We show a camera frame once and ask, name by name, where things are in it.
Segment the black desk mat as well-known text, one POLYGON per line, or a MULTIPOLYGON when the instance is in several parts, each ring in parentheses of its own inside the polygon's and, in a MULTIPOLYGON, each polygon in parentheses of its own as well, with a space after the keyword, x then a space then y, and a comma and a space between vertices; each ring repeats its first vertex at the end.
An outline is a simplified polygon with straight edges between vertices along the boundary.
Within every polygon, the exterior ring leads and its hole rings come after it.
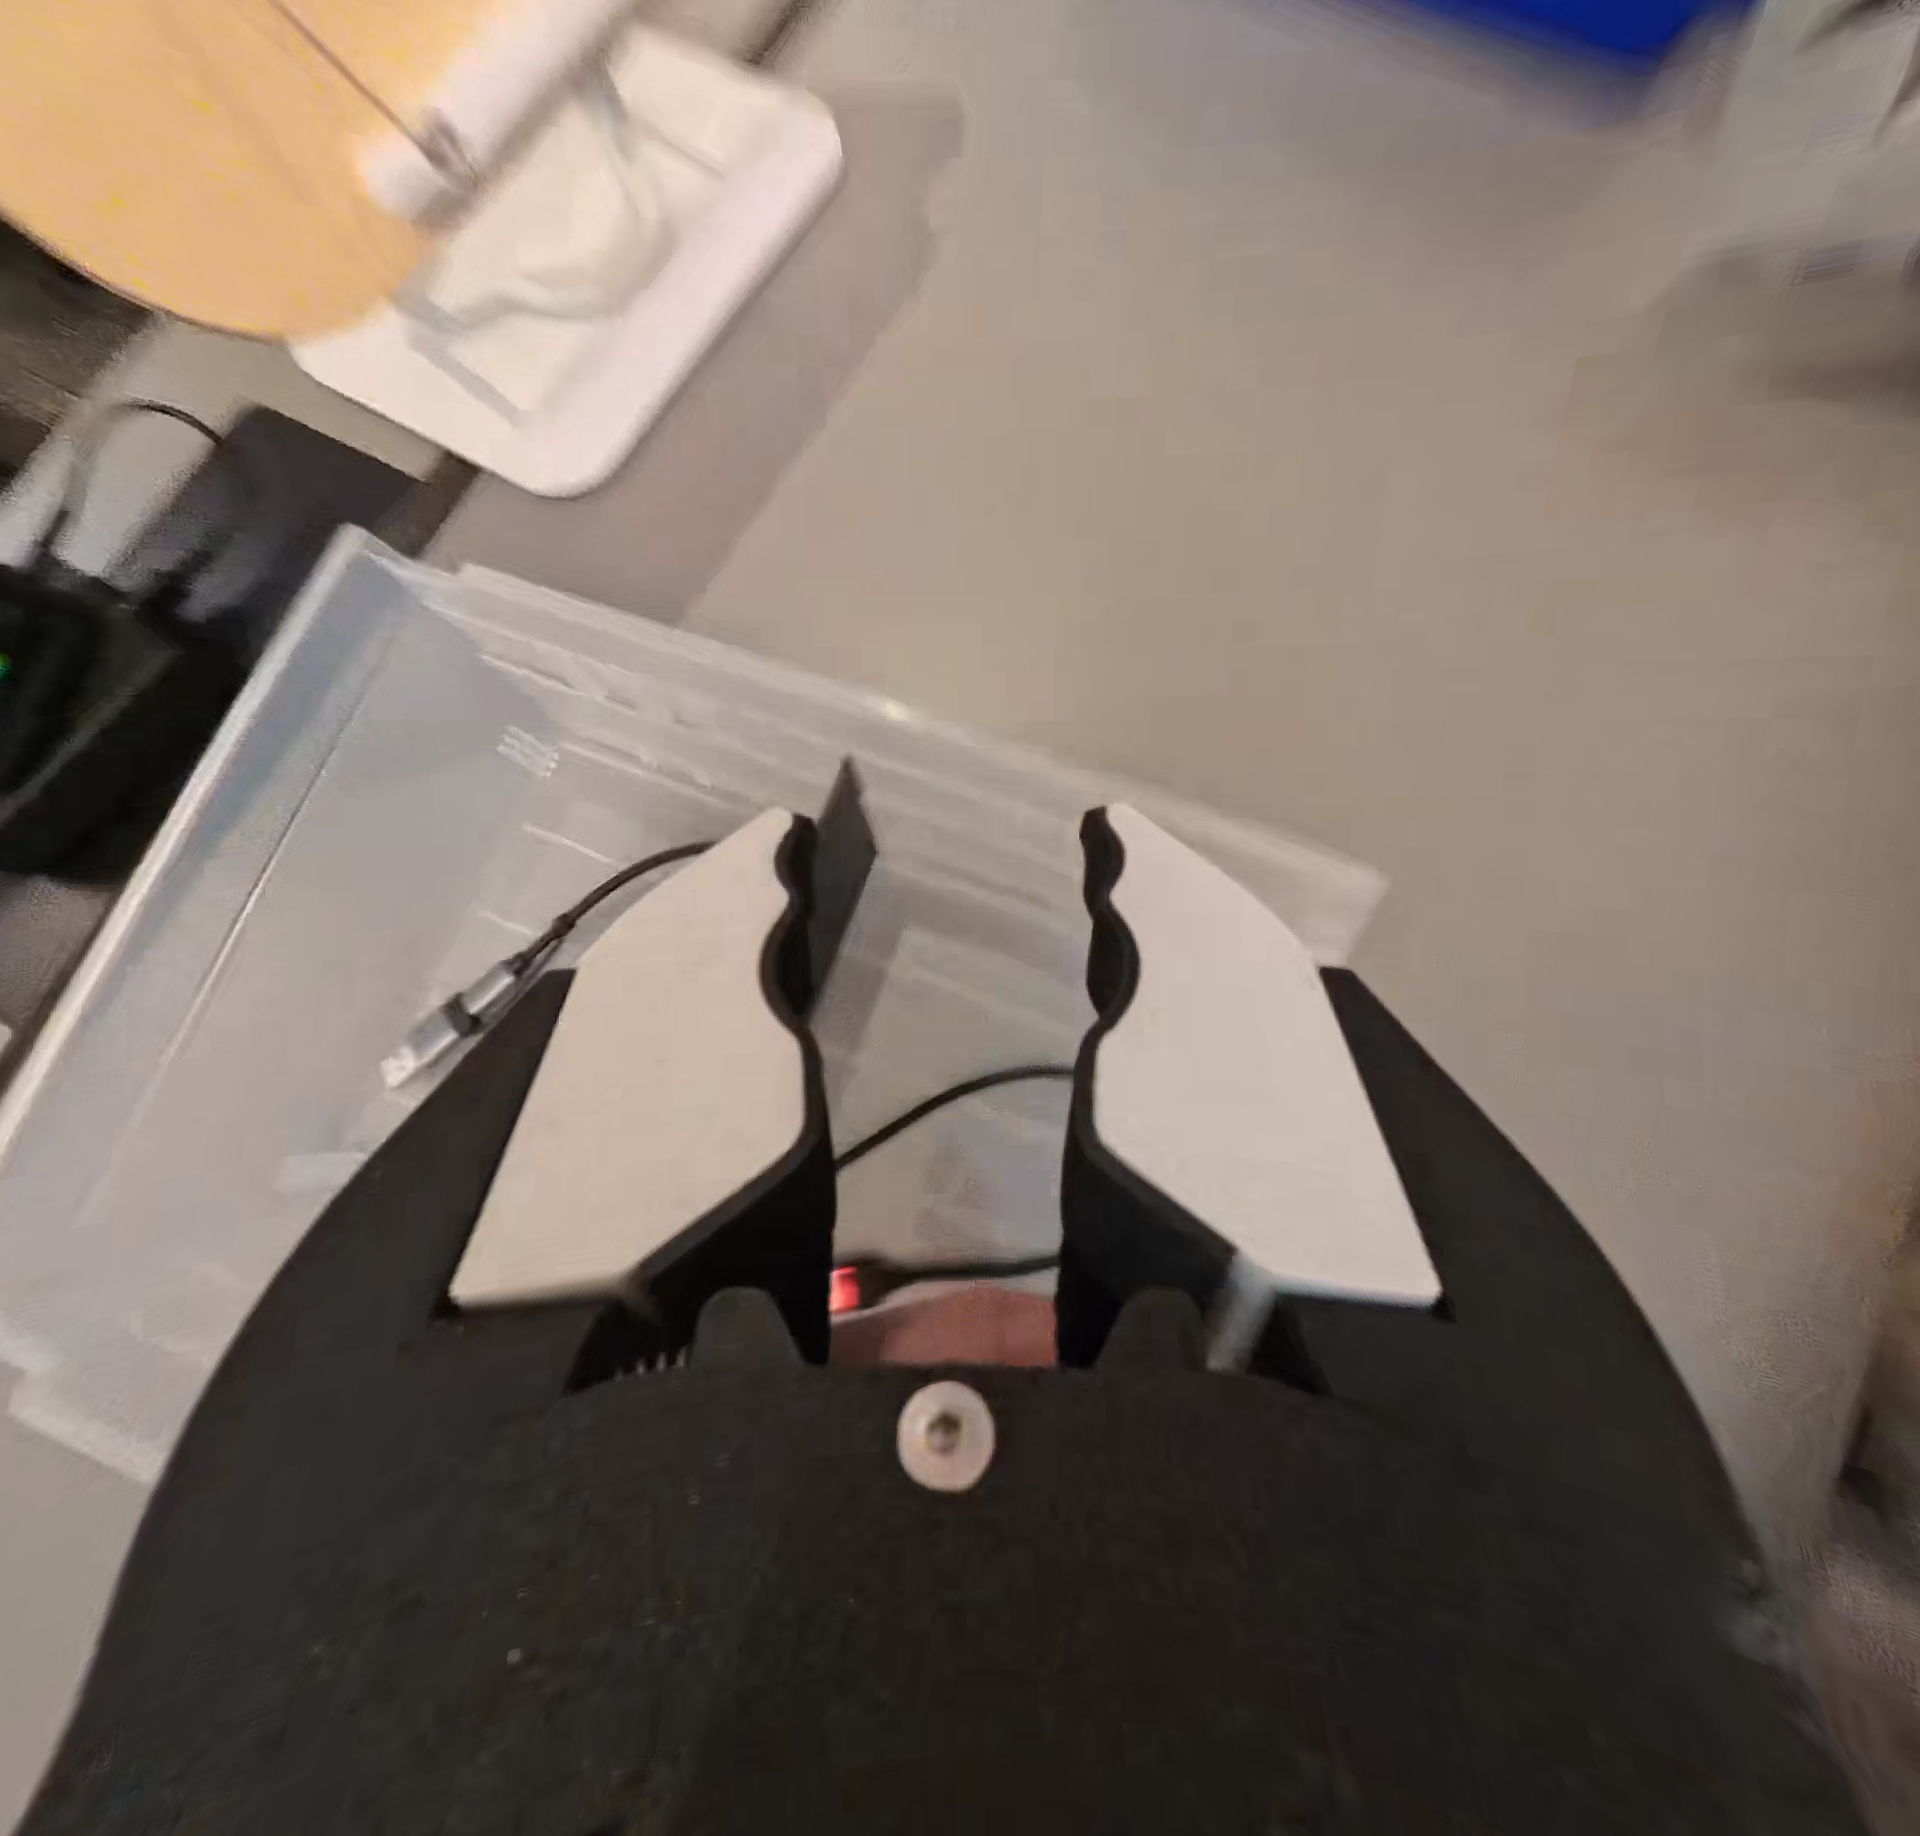
POLYGON ((225 454, 244 492, 231 553, 315 553, 339 528, 364 528, 387 549, 420 558, 480 478, 458 457, 432 457, 424 477, 299 423, 276 408, 245 408, 229 425, 225 454))

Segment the clear plastic bin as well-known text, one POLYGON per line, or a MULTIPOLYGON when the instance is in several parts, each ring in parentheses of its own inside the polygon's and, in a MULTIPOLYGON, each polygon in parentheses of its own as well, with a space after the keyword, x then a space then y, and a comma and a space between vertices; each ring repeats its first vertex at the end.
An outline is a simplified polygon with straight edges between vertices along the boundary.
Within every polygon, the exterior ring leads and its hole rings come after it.
POLYGON ((819 812, 877 864, 814 1029, 837 1137, 1091 1018, 1081 816, 1121 802, 1349 964, 1323 843, 490 568, 341 536, 5 1092, 5 1409, 157 1484, 324 1204, 435 1088, 420 1016, 615 869, 819 812))

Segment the wooden book stand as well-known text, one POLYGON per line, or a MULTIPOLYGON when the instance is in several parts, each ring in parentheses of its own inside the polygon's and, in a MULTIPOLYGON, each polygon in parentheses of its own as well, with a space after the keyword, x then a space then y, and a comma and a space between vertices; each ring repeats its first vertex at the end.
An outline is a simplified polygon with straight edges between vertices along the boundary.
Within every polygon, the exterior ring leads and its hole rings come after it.
POLYGON ((824 210, 804 0, 5 0, 5 221, 537 498, 604 486, 824 210))

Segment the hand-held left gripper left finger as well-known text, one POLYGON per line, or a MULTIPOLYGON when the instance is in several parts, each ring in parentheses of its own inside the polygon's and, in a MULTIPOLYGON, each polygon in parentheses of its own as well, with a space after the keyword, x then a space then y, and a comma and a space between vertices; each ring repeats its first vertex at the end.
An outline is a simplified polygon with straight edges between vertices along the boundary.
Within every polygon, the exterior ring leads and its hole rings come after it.
POLYGON ((572 970, 447 1299, 621 1302, 662 1349, 729 1289, 830 1359, 837 1224, 814 994, 819 827, 768 809, 632 903, 572 970))

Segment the black power station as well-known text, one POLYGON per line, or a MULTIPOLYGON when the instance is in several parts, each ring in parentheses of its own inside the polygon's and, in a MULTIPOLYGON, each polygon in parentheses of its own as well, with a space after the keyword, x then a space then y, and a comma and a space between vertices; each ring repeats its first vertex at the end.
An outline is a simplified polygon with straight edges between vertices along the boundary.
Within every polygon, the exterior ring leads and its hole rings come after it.
POLYGON ((244 669, 225 620, 187 618, 209 554, 132 590, 65 564, 5 568, 7 879, 68 872, 221 724, 244 669))

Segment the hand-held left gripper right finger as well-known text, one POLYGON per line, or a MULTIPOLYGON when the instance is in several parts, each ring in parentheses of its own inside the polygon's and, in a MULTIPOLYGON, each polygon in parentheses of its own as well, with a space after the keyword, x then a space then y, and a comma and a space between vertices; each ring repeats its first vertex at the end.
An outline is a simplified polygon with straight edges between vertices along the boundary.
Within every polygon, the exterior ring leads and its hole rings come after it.
POLYGON ((1057 1362, 1144 1296, 1208 1369, 1319 1371, 1307 1303, 1443 1315, 1443 1282, 1323 967, 1251 889, 1125 802, 1079 824, 1091 1023, 1061 1173, 1057 1362))

